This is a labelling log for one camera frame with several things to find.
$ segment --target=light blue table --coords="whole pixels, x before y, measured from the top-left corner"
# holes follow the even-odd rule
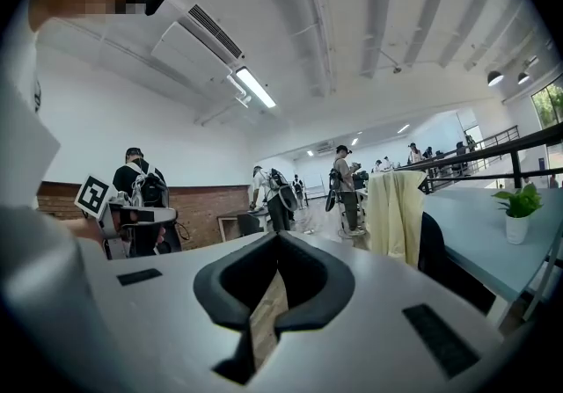
[[[497,191],[447,188],[426,196],[424,210],[440,225],[448,255],[496,295],[488,317],[498,325],[553,248],[524,319],[541,299],[563,232],[563,189],[538,190],[544,206],[531,216],[522,244],[507,241],[504,212],[491,197]]]

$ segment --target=railing post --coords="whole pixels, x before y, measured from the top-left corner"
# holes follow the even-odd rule
[[[518,158],[518,151],[513,150],[510,152],[510,158],[512,159],[512,172],[514,173],[514,186],[516,188],[522,188],[522,177],[520,176],[520,158]]]

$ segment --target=potted plant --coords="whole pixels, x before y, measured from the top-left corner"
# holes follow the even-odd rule
[[[497,192],[493,195],[501,200],[502,208],[507,214],[507,240],[512,244],[520,244],[524,241],[528,227],[530,226],[530,215],[541,208],[539,203],[541,196],[537,193],[536,186],[528,184],[516,193]]]

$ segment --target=brick wall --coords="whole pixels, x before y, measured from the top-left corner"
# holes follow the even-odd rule
[[[58,219],[81,218],[82,212],[74,205],[79,185],[43,182],[37,195],[39,210]],[[171,207],[178,210],[178,222],[186,226],[189,239],[182,249],[189,250],[220,243],[221,234],[217,216],[233,210],[248,208],[248,186],[171,187]],[[238,237],[237,226],[225,230],[227,237]],[[179,229],[182,236],[186,231]]]

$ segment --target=hat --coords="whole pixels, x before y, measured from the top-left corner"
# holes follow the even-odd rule
[[[125,156],[141,156],[144,157],[143,153],[139,148],[129,148],[125,153]]]
[[[337,154],[339,152],[341,152],[342,150],[345,150],[347,154],[350,154],[352,152],[351,150],[348,150],[348,148],[346,146],[344,146],[343,144],[336,147],[336,153]]]

